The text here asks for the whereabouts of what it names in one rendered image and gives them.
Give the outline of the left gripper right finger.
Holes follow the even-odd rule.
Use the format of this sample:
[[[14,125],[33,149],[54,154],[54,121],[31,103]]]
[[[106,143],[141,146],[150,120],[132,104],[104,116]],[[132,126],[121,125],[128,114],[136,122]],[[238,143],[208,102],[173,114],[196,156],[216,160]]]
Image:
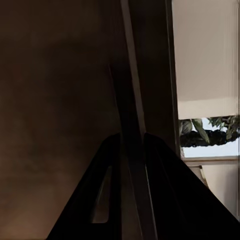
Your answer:
[[[158,240],[240,240],[240,222],[160,137],[145,163]]]

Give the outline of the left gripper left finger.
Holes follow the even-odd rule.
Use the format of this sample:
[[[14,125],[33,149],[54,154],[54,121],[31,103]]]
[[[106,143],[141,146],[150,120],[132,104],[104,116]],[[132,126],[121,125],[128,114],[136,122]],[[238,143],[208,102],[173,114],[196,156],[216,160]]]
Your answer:
[[[94,222],[112,165],[108,222]],[[121,134],[107,137],[46,240],[122,240]]]

